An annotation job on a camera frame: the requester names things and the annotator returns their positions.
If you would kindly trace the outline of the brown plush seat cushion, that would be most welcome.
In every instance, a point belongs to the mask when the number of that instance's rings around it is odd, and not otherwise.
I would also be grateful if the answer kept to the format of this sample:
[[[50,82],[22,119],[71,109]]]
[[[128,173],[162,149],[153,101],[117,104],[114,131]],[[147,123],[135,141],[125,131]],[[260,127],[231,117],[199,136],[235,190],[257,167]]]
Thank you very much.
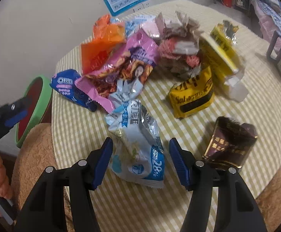
[[[51,124],[42,123],[31,129],[17,156],[13,175],[13,202],[21,210],[29,193],[48,166],[58,168],[53,151]]]

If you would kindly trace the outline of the bed with patterned quilt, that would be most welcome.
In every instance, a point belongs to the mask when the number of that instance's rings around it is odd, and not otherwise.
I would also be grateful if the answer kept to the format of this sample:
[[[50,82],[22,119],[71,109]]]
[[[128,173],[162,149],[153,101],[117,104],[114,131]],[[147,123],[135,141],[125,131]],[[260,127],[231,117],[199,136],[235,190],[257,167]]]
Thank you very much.
[[[263,39],[271,42],[275,31],[281,33],[280,0],[251,0]]]

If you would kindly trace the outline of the brown paper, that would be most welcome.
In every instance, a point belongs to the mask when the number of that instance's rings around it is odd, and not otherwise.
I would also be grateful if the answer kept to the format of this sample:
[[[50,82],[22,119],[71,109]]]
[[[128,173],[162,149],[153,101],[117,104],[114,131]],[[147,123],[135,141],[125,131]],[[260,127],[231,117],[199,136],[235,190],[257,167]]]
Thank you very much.
[[[200,23],[187,14],[176,11],[176,20],[166,21],[162,13],[155,19],[158,39],[159,65],[180,80],[200,73],[199,40],[203,31]]]

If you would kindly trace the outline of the white wall socket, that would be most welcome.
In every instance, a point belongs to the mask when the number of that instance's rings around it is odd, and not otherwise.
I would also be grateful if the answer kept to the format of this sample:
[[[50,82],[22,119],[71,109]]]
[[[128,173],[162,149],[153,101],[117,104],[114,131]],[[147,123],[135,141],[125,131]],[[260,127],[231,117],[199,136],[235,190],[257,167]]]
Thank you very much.
[[[147,7],[150,6],[150,3],[149,2],[145,2],[145,3],[139,3],[138,5],[136,5],[134,8],[133,8],[133,12],[138,12],[142,9],[145,9]]]

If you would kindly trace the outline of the yellow box wrapper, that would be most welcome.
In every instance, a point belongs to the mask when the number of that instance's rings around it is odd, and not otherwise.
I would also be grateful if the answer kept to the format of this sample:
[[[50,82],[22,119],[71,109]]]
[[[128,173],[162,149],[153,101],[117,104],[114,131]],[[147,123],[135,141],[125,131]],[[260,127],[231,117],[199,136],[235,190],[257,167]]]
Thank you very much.
[[[220,90],[231,100],[242,102],[248,89],[242,83],[245,58],[237,52],[236,32],[239,27],[224,20],[212,31],[200,35],[199,47],[209,62],[213,78]]]

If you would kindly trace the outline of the green red trash bin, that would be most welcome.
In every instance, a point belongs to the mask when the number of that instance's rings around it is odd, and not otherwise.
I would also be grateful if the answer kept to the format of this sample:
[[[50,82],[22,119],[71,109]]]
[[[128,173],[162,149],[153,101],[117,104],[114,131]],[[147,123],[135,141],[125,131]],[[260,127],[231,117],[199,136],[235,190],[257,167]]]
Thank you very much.
[[[16,124],[15,143],[21,148],[33,127],[42,123],[51,123],[52,88],[50,79],[39,75],[32,80],[25,94],[31,99],[27,115]]]

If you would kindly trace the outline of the yellow snack bag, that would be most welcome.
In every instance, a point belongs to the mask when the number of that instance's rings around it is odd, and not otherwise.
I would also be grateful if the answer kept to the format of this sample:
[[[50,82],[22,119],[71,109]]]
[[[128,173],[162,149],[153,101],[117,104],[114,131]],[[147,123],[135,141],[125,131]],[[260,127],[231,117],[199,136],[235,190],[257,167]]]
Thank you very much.
[[[175,118],[191,116],[211,105],[214,87],[210,66],[183,83],[173,86],[168,98]]]

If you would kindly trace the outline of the pink snack wrapper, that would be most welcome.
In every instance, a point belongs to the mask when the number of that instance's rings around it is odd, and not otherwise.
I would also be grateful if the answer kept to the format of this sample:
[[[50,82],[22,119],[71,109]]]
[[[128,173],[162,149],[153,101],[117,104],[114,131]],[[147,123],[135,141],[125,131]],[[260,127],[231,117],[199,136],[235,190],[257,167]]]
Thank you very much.
[[[141,93],[159,58],[158,45],[140,29],[100,69],[77,79],[75,84],[111,113]]]

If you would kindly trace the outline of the blue Oreo wrapper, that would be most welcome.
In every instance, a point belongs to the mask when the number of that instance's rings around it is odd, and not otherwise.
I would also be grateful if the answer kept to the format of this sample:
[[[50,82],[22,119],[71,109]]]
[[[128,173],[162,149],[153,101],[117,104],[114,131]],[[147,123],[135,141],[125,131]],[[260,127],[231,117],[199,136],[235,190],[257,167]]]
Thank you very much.
[[[56,73],[52,77],[50,86],[71,102],[74,102],[91,112],[95,112],[98,108],[97,105],[88,95],[78,89],[75,85],[75,81],[80,77],[80,74],[74,69],[64,70]]]

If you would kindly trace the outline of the dark brown snack packet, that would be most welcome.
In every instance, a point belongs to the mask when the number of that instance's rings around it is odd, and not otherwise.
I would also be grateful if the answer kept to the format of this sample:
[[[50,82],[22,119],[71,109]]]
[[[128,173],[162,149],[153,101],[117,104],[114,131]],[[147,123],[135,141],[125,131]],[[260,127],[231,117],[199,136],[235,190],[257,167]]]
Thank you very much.
[[[215,165],[241,169],[257,138],[254,125],[220,116],[215,122],[203,159]]]

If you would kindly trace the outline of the orange snack bag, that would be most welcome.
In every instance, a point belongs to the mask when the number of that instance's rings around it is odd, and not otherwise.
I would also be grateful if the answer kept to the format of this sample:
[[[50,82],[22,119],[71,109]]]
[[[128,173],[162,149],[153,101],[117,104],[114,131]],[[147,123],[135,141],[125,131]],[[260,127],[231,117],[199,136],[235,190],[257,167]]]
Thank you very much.
[[[125,24],[120,20],[112,23],[109,14],[101,16],[93,25],[92,40],[81,44],[82,73],[100,69],[114,48],[125,42]]]

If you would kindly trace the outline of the white blue milk pouch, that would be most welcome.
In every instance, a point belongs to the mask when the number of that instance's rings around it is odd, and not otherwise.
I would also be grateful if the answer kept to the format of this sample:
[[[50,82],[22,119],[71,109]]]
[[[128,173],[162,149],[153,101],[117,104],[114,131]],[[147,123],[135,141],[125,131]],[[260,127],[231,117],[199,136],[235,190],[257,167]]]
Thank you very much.
[[[106,116],[106,123],[115,136],[110,169],[127,182],[163,188],[165,156],[159,127],[141,101],[124,102]]]

